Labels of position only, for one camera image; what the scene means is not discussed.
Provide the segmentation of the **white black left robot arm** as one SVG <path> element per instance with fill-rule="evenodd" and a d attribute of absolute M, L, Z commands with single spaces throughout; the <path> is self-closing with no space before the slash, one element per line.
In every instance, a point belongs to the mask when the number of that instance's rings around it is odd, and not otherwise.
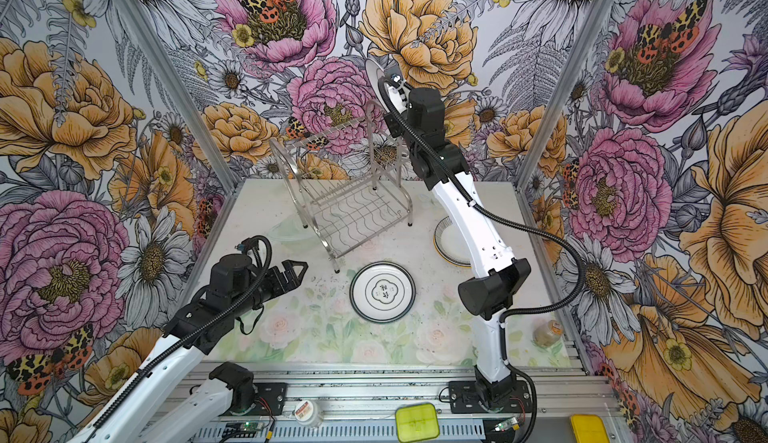
<path fill-rule="evenodd" d="M 300 287 L 307 263 L 254 264 L 242 253 L 225 255 L 207 285 L 166 326 L 139 369 L 76 435 L 75 442 L 185 442 L 214 418 L 246 413 L 256 402 L 253 374 L 225 362 L 184 402 L 154 416 L 181 381 L 244 314 Z"/>

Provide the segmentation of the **black line flower plate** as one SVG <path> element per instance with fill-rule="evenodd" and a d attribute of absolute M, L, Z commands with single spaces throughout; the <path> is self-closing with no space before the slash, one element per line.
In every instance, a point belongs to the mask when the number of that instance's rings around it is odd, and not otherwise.
<path fill-rule="evenodd" d="M 393 323 L 414 306 L 416 285 L 402 265 L 373 262 L 354 275 L 349 299 L 353 310 L 364 320 L 375 324 Z"/>

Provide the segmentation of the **black striped rim plate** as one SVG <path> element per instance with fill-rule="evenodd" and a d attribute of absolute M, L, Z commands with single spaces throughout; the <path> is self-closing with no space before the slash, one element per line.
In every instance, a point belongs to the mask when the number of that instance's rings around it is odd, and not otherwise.
<path fill-rule="evenodd" d="M 470 268 L 470 252 L 458 227 L 446 216 L 441 219 L 433 232 L 433 244 L 437 253 L 447 262 Z"/>

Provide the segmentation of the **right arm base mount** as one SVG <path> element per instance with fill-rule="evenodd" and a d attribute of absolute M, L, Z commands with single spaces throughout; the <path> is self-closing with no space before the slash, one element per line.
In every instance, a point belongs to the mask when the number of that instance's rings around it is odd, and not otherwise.
<path fill-rule="evenodd" d="M 529 385 L 514 375 L 494 383 L 483 377 L 477 381 L 450 381 L 447 397 L 453 414 L 522 414 L 532 408 Z"/>

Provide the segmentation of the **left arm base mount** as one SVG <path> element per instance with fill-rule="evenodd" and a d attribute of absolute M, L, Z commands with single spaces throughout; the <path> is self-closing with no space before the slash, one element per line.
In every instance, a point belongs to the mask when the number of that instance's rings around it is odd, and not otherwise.
<path fill-rule="evenodd" d="M 277 417 L 287 401 L 288 385 L 283 382 L 254 382 L 244 416 Z"/>

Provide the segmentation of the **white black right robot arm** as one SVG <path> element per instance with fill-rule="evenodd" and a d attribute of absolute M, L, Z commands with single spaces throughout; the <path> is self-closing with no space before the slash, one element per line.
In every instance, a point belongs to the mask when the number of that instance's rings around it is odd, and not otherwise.
<path fill-rule="evenodd" d="M 388 125 L 402 136 L 415 172 L 447 212 L 469 252 L 473 277 L 458 286 L 465 309 L 474 316 L 473 344 L 478 380 L 497 384 L 511 376 L 501 343 L 500 315 L 530 273 L 515 257 L 482 204 L 462 150 L 445 136 L 445 105 L 438 91 L 397 89 L 383 78 L 380 100 Z"/>

